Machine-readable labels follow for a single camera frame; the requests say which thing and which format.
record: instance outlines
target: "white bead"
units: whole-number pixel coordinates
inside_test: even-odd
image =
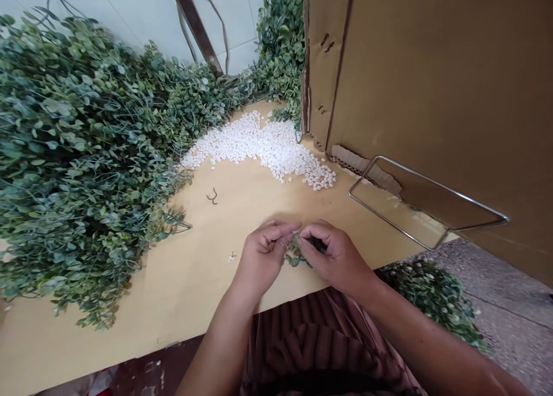
[[[322,163],[306,147],[296,143],[296,132],[291,121],[267,122],[259,111],[244,113],[240,119],[224,125],[221,129],[211,129],[194,143],[182,158],[182,165],[191,169],[199,167],[205,159],[214,166],[222,160],[238,164],[247,158],[257,159],[271,170],[273,177],[281,182],[289,182],[295,174],[302,176],[302,182],[319,191],[336,181],[336,173]]]

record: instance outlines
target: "corrugated cardboard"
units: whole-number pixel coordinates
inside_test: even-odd
[[[553,286],[553,0],[308,0],[307,13],[323,149],[385,155],[505,213],[463,236]],[[452,228],[495,219],[381,167]]]

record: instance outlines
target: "brown striped fabric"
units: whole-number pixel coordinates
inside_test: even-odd
[[[240,394],[422,394],[357,302],[334,288],[253,318]]]

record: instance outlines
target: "concrete floor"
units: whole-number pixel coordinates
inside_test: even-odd
[[[494,348],[488,357],[533,394],[553,395],[553,290],[464,239],[417,257],[461,279]]]

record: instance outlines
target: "wooden table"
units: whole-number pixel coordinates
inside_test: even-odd
[[[247,110],[267,116],[273,106],[261,102]],[[315,152],[308,138],[303,144]],[[268,218],[304,224],[324,218],[349,233],[372,268],[422,250],[349,198],[347,190],[357,177],[337,164],[329,165],[338,181],[334,188],[315,192],[295,175],[291,183],[280,183],[259,159],[221,162],[215,170],[205,161],[193,184],[173,200],[186,209],[186,220],[194,228],[168,237],[147,253],[145,268],[132,278],[130,294],[120,301],[113,328],[97,332],[76,327],[81,317],[77,306],[54,318],[48,297],[18,299],[5,313],[0,320],[0,394],[35,393],[203,334],[238,265],[238,259],[229,263],[229,254],[240,256],[246,235]],[[213,187],[218,205],[206,199]],[[369,183],[360,185],[359,193],[417,236],[439,236],[429,218],[389,193]],[[307,265],[285,264],[258,310],[325,286]]]

